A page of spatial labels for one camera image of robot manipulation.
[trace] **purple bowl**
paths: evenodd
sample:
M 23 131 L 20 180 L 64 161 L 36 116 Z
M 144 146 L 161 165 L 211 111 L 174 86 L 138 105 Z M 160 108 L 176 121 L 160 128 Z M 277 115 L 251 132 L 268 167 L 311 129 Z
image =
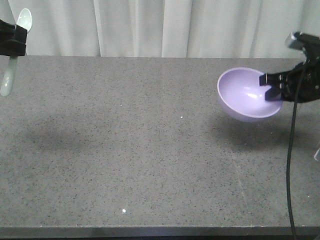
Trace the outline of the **purple bowl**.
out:
M 283 101 L 265 100 L 271 86 L 259 85 L 259 76 L 263 74 L 252 68 L 236 67 L 219 77 L 219 103 L 228 115 L 243 122 L 258 122 L 279 112 Z

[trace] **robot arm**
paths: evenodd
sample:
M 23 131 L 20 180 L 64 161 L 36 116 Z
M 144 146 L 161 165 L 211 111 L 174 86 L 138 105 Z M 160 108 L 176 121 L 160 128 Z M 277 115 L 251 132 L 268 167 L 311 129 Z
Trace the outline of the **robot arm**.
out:
M 26 54 L 27 30 L 0 19 L 0 55 L 17 57 Z
M 320 99 L 320 38 L 302 32 L 291 33 L 285 41 L 292 49 L 303 51 L 306 61 L 296 65 L 291 71 L 266 73 L 259 78 L 260 86 L 270 85 L 265 93 L 266 101 L 295 100 L 300 75 L 302 78 L 298 94 L 298 103 L 307 103 Z

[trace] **gray granite table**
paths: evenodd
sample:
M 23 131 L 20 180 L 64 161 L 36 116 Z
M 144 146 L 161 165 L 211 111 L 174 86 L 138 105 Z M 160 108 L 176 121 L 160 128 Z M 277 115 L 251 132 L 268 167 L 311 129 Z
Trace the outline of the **gray granite table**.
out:
M 233 67 L 297 59 L 26 56 L 0 98 L 0 238 L 288 235 L 293 104 L 243 123 L 217 102 Z M 0 57 L 1 75 L 8 64 Z M 319 101 L 298 106 L 297 232 L 320 234 Z

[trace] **bowl rim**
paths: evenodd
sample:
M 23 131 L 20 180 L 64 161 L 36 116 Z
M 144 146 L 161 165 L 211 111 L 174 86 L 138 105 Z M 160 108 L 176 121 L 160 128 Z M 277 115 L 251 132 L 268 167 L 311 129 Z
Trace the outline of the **bowl rim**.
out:
M 217 84 L 216 84 L 219 97 L 220 97 L 220 99 L 223 101 L 223 103 L 224 103 L 225 105 L 227 105 L 228 108 L 230 108 L 230 109 L 233 110 L 234 112 L 236 112 L 236 113 L 238 113 L 238 114 L 240 114 L 240 115 L 242 115 L 242 116 L 249 117 L 249 118 L 254 118 L 254 119 L 264 119 L 264 118 L 268 118 L 268 117 L 271 117 L 271 116 L 275 115 L 277 112 L 279 112 L 280 109 L 281 109 L 281 107 L 282 107 L 282 103 L 283 103 L 282 100 L 279 100 L 279 102 L 281 102 L 281 104 L 280 104 L 280 106 L 279 106 L 275 111 L 273 111 L 273 112 L 270 113 L 270 114 L 261 115 L 261 116 L 250 115 L 250 114 L 246 114 L 246 113 L 241 113 L 241 112 L 239 112 L 238 110 L 236 110 L 236 109 L 234 109 L 233 107 L 231 107 L 231 106 L 225 101 L 225 99 L 223 98 L 223 96 L 221 95 L 221 92 L 220 92 L 220 87 L 219 87 L 219 86 L 220 86 L 220 81 L 221 81 L 221 79 L 222 79 L 227 73 L 233 72 L 233 71 L 238 71 L 238 70 L 251 71 L 251 72 L 258 73 L 258 74 L 260 74 L 260 75 L 263 75 L 263 74 L 264 74 L 263 72 L 261 72 L 261 71 L 259 71 L 259 70 L 256 70 L 256 69 L 253 69 L 253 68 L 250 68 L 250 67 L 234 67 L 234 68 L 230 68 L 230 69 L 224 71 L 224 72 L 220 75 L 220 77 L 219 77 L 219 79 L 218 79 L 218 82 L 217 82 Z

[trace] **black cable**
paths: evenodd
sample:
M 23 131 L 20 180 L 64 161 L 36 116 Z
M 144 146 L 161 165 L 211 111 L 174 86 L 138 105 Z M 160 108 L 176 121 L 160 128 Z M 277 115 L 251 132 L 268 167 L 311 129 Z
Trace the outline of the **black cable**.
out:
M 292 121 L 291 121 L 291 131 L 290 131 L 290 137 L 289 137 L 289 147 L 288 147 L 288 155 L 286 159 L 286 175 L 285 175 L 285 181 L 286 181 L 286 199 L 288 204 L 288 212 L 289 212 L 289 219 L 290 219 L 290 227 L 291 232 L 294 240 L 297 240 L 297 233 L 295 228 L 295 221 L 294 216 L 292 213 L 292 205 L 291 205 L 291 193 L 290 193 L 290 164 L 291 164 L 291 153 L 292 153 L 292 147 L 294 144 L 294 136 L 295 136 L 295 125 L 296 125 L 296 115 L 297 115 L 297 106 L 298 106 L 298 96 L 299 96 L 299 90 L 302 83 L 302 80 L 304 79 L 304 75 L 306 73 L 306 67 L 307 64 L 305 63 L 302 69 L 302 73 L 299 77 L 298 84 L 295 90 L 294 95 L 294 105 L 293 105 L 293 112 L 292 112 Z

